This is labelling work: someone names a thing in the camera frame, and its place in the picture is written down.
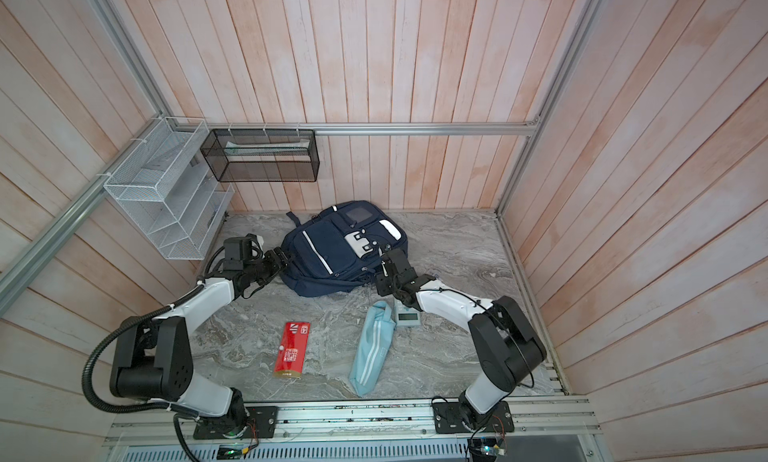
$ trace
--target red box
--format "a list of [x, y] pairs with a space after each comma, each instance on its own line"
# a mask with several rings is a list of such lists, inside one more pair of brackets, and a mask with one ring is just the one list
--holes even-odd
[[304, 368], [306, 340], [310, 336], [309, 322], [288, 322], [283, 329], [283, 341], [277, 352], [275, 377], [299, 378]]

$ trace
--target white wire mesh shelf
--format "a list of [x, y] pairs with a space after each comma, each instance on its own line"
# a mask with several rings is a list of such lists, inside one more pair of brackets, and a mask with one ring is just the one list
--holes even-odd
[[162, 119], [104, 187], [118, 201], [164, 200], [207, 135], [205, 121], [189, 132], [174, 131], [169, 119]]
[[234, 194], [193, 160], [207, 133], [204, 121], [174, 131], [163, 119], [104, 184], [166, 258], [202, 260]]

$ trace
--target white stripe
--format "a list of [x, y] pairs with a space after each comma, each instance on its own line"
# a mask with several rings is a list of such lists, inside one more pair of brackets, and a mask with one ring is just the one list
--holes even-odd
[[381, 338], [381, 321], [373, 322], [373, 347], [370, 353], [368, 353], [368, 360], [366, 361], [366, 368], [362, 371], [362, 377], [360, 377], [360, 384], [365, 385], [368, 379], [371, 377], [373, 371], [373, 361], [376, 359], [376, 352], [379, 351], [379, 339]]
[[322, 258], [322, 256], [317, 253], [317, 249], [315, 249], [315, 245], [312, 243], [312, 240], [310, 239], [310, 237], [306, 234], [306, 230], [302, 231], [301, 233], [304, 234], [304, 238], [306, 238], [306, 241], [310, 243], [310, 248], [312, 248], [312, 251], [315, 252], [315, 255], [317, 255], [317, 257], [320, 259], [320, 261], [325, 266], [328, 273], [332, 275], [333, 271], [331, 270], [331, 267], [328, 266], [328, 262], [326, 262], [326, 259]]
[[[376, 346], [376, 321], [373, 322], [373, 325], [371, 326], [371, 329], [373, 330], [373, 343], [371, 345], [371, 349], [373, 349]], [[373, 350], [368, 352], [368, 357], [366, 358], [365, 365], [362, 366], [362, 373], [360, 374], [360, 384], [362, 384], [362, 379], [366, 376], [368, 373], [368, 366], [371, 363], [371, 360], [373, 360]]]

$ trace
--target metal mounting plate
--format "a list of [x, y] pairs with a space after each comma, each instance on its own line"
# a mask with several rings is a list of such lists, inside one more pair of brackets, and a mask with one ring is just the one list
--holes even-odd
[[[438, 434], [464, 434], [467, 428], [462, 422], [459, 412], [459, 402], [435, 402], [432, 410], [435, 414], [435, 431]], [[504, 400], [496, 405], [488, 416], [488, 425], [479, 433], [497, 432], [499, 434], [511, 434], [514, 432], [512, 414], [509, 412], [509, 404]]]
[[[277, 409], [278, 407], [274, 405], [248, 408], [248, 413], [250, 414], [248, 422], [256, 422], [256, 435], [259, 439], [271, 439], [275, 436]], [[252, 433], [248, 428], [240, 436], [241, 439], [249, 439], [251, 437]], [[192, 438], [195, 440], [218, 440], [221, 438], [221, 433], [217, 430], [209, 430], [205, 424], [197, 424]]]

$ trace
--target gray marble surface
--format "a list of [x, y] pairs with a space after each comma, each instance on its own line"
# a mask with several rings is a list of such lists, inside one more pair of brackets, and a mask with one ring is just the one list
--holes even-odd
[[[408, 234], [408, 258], [417, 271], [437, 275], [479, 297], [518, 297], [493, 214], [392, 213], [391, 217]], [[226, 237], [254, 233], [264, 237], [265, 248], [272, 248], [293, 227], [284, 215], [234, 215], [225, 221], [217, 246]], [[278, 278], [252, 298], [237, 299], [219, 310], [191, 335], [195, 369], [239, 388], [246, 400], [358, 398], [347, 378], [368, 307], [381, 299], [374, 287], [299, 297]], [[391, 296], [384, 300], [394, 302]], [[272, 376], [283, 327], [289, 321], [312, 323], [303, 375], [292, 380]], [[421, 327], [395, 331], [376, 388], [366, 398], [456, 397], [479, 371], [468, 333], [426, 313]], [[534, 375], [535, 389], [519, 387], [513, 395], [554, 394], [543, 367]]]

